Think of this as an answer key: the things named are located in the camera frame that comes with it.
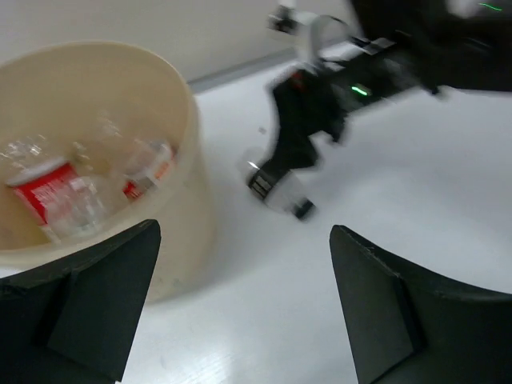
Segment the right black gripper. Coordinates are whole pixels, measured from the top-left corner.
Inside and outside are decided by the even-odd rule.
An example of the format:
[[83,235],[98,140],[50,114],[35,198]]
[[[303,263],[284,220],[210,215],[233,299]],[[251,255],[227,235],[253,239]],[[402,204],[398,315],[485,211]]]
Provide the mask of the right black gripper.
[[[311,128],[342,132],[349,114],[416,86],[414,51],[408,41],[361,41],[348,58],[327,58],[311,48]],[[290,170],[316,166],[304,97],[310,74],[294,71],[274,85],[276,137],[262,170],[277,180]]]

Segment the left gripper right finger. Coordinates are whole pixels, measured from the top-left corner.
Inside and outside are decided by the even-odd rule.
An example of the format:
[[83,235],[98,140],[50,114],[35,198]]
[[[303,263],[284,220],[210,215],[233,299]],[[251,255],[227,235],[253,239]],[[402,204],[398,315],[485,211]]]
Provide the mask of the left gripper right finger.
[[330,252],[360,383],[508,383],[511,296],[445,277],[346,226]]

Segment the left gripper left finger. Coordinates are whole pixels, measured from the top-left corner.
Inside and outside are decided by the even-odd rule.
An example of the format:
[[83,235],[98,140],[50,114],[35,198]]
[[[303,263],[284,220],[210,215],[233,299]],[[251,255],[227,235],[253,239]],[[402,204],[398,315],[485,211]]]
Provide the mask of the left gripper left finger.
[[161,245],[157,221],[1,280],[3,383],[123,378]]

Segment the small bottle black label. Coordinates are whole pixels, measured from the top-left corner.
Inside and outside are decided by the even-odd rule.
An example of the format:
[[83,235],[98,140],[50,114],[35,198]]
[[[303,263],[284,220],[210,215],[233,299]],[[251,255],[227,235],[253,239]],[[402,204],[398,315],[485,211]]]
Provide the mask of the small bottle black label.
[[276,212],[291,214],[304,221],[316,208],[306,196],[306,189],[289,169],[275,165],[263,148],[247,149],[237,168],[252,195]]

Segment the large red label bottle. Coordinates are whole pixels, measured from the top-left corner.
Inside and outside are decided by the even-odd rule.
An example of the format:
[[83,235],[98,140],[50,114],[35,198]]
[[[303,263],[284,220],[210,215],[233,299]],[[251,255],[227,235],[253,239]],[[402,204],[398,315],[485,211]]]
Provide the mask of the large red label bottle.
[[111,213],[103,180],[79,175],[64,157],[17,170],[5,184],[52,242],[92,234]]

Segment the small red label cola bottle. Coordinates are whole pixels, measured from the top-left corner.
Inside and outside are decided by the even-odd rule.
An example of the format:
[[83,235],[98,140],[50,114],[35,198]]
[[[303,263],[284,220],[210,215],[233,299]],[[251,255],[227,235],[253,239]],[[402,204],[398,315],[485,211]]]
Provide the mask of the small red label cola bottle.
[[175,151],[165,139],[138,140],[122,163],[124,195],[131,201],[159,188],[174,166]]

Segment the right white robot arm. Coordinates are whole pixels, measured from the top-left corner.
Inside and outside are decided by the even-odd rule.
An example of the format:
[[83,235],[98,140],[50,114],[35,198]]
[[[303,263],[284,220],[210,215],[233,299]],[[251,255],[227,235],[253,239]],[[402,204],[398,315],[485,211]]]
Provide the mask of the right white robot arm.
[[299,66],[271,89],[278,132],[262,170],[281,178],[318,161],[311,137],[340,142],[348,116],[414,87],[438,95],[444,86],[511,90],[511,4],[478,2],[462,17],[444,1],[354,1],[360,32],[346,29],[358,48],[349,59],[320,52],[328,14],[303,12],[280,1],[269,27],[291,35]]

